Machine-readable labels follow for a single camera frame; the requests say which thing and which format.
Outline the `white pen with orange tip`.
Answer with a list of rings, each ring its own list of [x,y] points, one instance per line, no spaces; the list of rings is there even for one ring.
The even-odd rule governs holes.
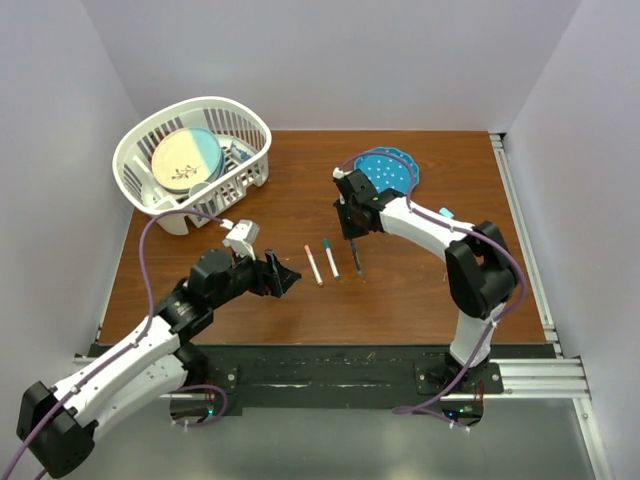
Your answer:
[[[316,281],[316,284],[318,286],[322,287],[324,285],[324,281],[323,281],[323,279],[321,277],[320,271],[318,269],[318,266],[316,264],[315,258],[314,258],[313,254],[312,254],[312,251],[311,251],[309,245],[307,245],[307,244],[304,245],[304,251],[305,251],[305,254],[306,254],[307,259],[309,261],[309,264],[310,264],[314,279]]]

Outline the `blue patterned pen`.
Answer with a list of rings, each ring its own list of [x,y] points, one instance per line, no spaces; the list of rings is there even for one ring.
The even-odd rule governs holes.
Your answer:
[[[352,256],[354,259],[354,264],[356,267],[356,272],[358,274],[358,276],[362,276],[363,275],[363,270],[362,270],[362,266],[361,266],[361,261],[359,258],[359,254],[357,251],[357,247],[355,244],[355,241],[353,239],[350,240],[350,247],[351,247],[351,252],[352,252]]]

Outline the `white pen with teal tip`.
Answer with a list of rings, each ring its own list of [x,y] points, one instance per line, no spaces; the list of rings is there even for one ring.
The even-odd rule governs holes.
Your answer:
[[[323,239],[323,245],[325,249],[325,253],[327,256],[327,260],[331,269],[331,274],[335,280],[339,280],[341,278],[335,258],[333,256],[333,252],[330,246],[330,242],[327,238]]]

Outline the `light blue eraser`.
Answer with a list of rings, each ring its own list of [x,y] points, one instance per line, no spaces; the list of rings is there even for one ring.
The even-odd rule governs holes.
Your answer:
[[[443,207],[443,208],[441,208],[439,210],[439,214],[444,216],[444,217],[446,217],[446,218],[449,218],[449,219],[454,219],[455,218],[454,213],[451,212],[449,209],[447,209],[445,207]]]

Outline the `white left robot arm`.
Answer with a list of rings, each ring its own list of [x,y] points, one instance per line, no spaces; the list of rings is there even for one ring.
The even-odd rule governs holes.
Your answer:
[[[60,479],[88,458],[111,427],[155,397],[205,388],[208,361],[191,340],[212,324],[215,310],[246,292],[280,298],[302,277],[274,251],[265,255],[204,253],[123,340],[53,386],[32,384],[20,404],[20,449]]]

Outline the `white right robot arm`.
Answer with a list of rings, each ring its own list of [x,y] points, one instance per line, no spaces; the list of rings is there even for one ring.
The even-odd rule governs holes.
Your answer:
[[[373,232],[395,235],[440,258],[446,267],[449,292],[459,309],[445,369],[448,386],[469,392],[481,380],[478,365],[490,353],[493,330],[506,313],[517,287],[526,292],[522,267],[492,222],[471,224],[447,218],[419,206],[394,189],[379,192],[360,170],[336,168],[339,191],[334,202],[345,239]]]

